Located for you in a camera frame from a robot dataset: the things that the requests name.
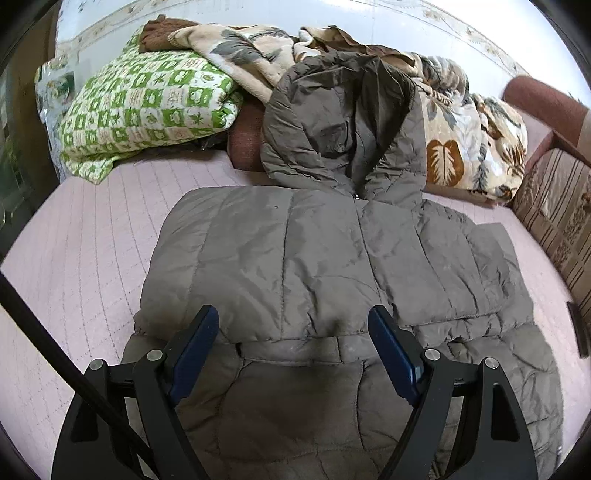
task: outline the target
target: clear plastic bag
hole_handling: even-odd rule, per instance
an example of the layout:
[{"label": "clear plastic bag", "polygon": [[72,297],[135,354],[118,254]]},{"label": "clear plastic bag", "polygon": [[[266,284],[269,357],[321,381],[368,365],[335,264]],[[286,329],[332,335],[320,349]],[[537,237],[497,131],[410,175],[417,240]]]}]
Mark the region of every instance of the clear plastic bag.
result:
[{"label": "clear plastic bag", "polygon": [[72,176],[60,158],[60,123],[76,96],[73,63],[62,55],[45,62],[35,74],[37,112],[47,130],[51,161],[60,183]]}]

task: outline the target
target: mattress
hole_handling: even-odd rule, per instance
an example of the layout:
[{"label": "mattress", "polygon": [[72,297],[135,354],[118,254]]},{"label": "mattress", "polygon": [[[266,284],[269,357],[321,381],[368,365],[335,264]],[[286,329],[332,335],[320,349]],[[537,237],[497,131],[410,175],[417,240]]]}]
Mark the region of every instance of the mattress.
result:
[{"label": "mattress", "polygon": [[[98,186],[80,178],[66,180],[2,264],[6,277],[82,371],[93,358],[111,365],[121,360],[158,233],[183,194],[199,187],[271,184],[264,173],[234,170],[223,152],[170,149],[157,155],[121,164]],[[591,408],[591,361],[579,359],[566,286],[509,209],[428,197],[476,223],[500,222],[511,236],[534,300],[535,320],[560,370],[565,453]],[[0,421],[46,480],[73,392],[6,313],[0,314]]]}]

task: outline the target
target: black metal bracket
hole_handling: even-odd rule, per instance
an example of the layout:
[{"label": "black metal bracket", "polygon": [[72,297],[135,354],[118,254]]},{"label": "black metal bracket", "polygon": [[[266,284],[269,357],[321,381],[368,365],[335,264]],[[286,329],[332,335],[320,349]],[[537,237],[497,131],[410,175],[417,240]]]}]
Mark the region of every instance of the black metal bracket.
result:
[{"label": "black metal bracket", "polygon": [[[396,392],[415,407],[380,480],[428,477],[451,399],[459,396],[460,423],[442,478],[537,480],[527,425],[497,360],[486,358],[472,365],[451,361],[436,349],[423,351],[383,306],[369,312],[368,328]],[[421,367],[423,376],[416,377]],[[409,381],[415,382],[414,388],[405,384]]]},{"label": "black metal bracket", "polygon": [[[217,311],[201,308],[191,325],[166,348],[148,352],[135,364],[107,366],[93,360],[85,378],[116,414],[128,422],[125,397],[136,398],[153,453],[152,470],[161,480],[209,480],[174,407],[187,397],[219,329]],[[51,477],[87,480],[146,479],[133,443],[75,395],[61,428]]]}]

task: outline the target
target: floral blanket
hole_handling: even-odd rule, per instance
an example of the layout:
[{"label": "floral blanket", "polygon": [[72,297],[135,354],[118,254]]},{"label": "floral blanket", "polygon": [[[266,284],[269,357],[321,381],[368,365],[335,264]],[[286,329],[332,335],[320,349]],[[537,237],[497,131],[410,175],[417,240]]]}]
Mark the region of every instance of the floral blanket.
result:
[{"label": "floral blanket", "polygon": [[[427,183],[496,202],[512,200],[523,181],[527,149],[521,116],[495,98],[467,93],[459,103],[417,83],[428,119]],[[457,90],[454,95],[460,96]]]},{"label": "floral blanket", "polygon": [[172,32],[168,41],[193,49],[263,103],[295,63],[292,38],[270,25],[194,25]]}]

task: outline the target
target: blue gripper pad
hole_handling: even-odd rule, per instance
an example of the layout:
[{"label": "blue gripper pad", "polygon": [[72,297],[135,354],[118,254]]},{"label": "blue gripper pad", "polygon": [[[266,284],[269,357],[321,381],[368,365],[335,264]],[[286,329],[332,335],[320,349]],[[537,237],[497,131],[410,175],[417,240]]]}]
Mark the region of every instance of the blue gripper pad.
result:
[{"label": "blue gripper pad", "polygon": [[396,325],[384,306],[369,311],[368,329],[396,393],[413,407],[418,406],[421,394],[417,383],[424,369],[419,342]]},{"label": "blue gripper pad", "polygon": [[217,310],[205,305],[191,325],[168,343],[165,365],[170,380],[168,399],[173,407],[191,393],[218,330]]}]

